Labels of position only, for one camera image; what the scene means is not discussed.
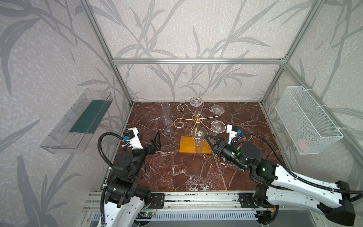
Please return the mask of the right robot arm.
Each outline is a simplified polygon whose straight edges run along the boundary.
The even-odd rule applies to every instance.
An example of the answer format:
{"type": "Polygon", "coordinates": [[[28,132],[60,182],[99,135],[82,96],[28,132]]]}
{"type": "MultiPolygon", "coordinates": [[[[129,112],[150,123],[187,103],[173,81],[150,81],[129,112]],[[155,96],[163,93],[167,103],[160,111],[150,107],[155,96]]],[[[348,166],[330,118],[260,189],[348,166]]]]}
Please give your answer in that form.
{"type": "Polygon", "coordinates": [[[205,139],[215,154],[248,172],[258,183],[253,197],[257,206],[294,206],[315,211],[339,225],[354,225],[353,191],[347,182],[329,183],[295,173],[264,159],[262,151],[251,143],[237,149],[222,137],[206,135],[205,139]]]}

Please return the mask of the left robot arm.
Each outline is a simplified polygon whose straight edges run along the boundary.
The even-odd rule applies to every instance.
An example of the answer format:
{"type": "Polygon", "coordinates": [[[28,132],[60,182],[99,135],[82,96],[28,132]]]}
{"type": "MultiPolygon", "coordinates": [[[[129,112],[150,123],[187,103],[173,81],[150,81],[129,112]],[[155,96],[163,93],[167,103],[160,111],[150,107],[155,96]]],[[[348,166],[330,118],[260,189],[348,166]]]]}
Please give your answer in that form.
{"type": "Polygon", "coordinates": [[[151,144],[143,146],[142,134],[137,128],[130,128],[119,135],[103,133],[97,141],[97,149],[109,166],[110,175],[102,186],[100,200],[100,227],[130,227],[140,212],[149,205],[157,205],[148,186],[137,183],[139,173],[148,155],[161,150],[160,132],[157,131],[151,144]],[[123,141],[124,150],[115,162],[111,162],[102,149],[106,136],[123,141]]]}

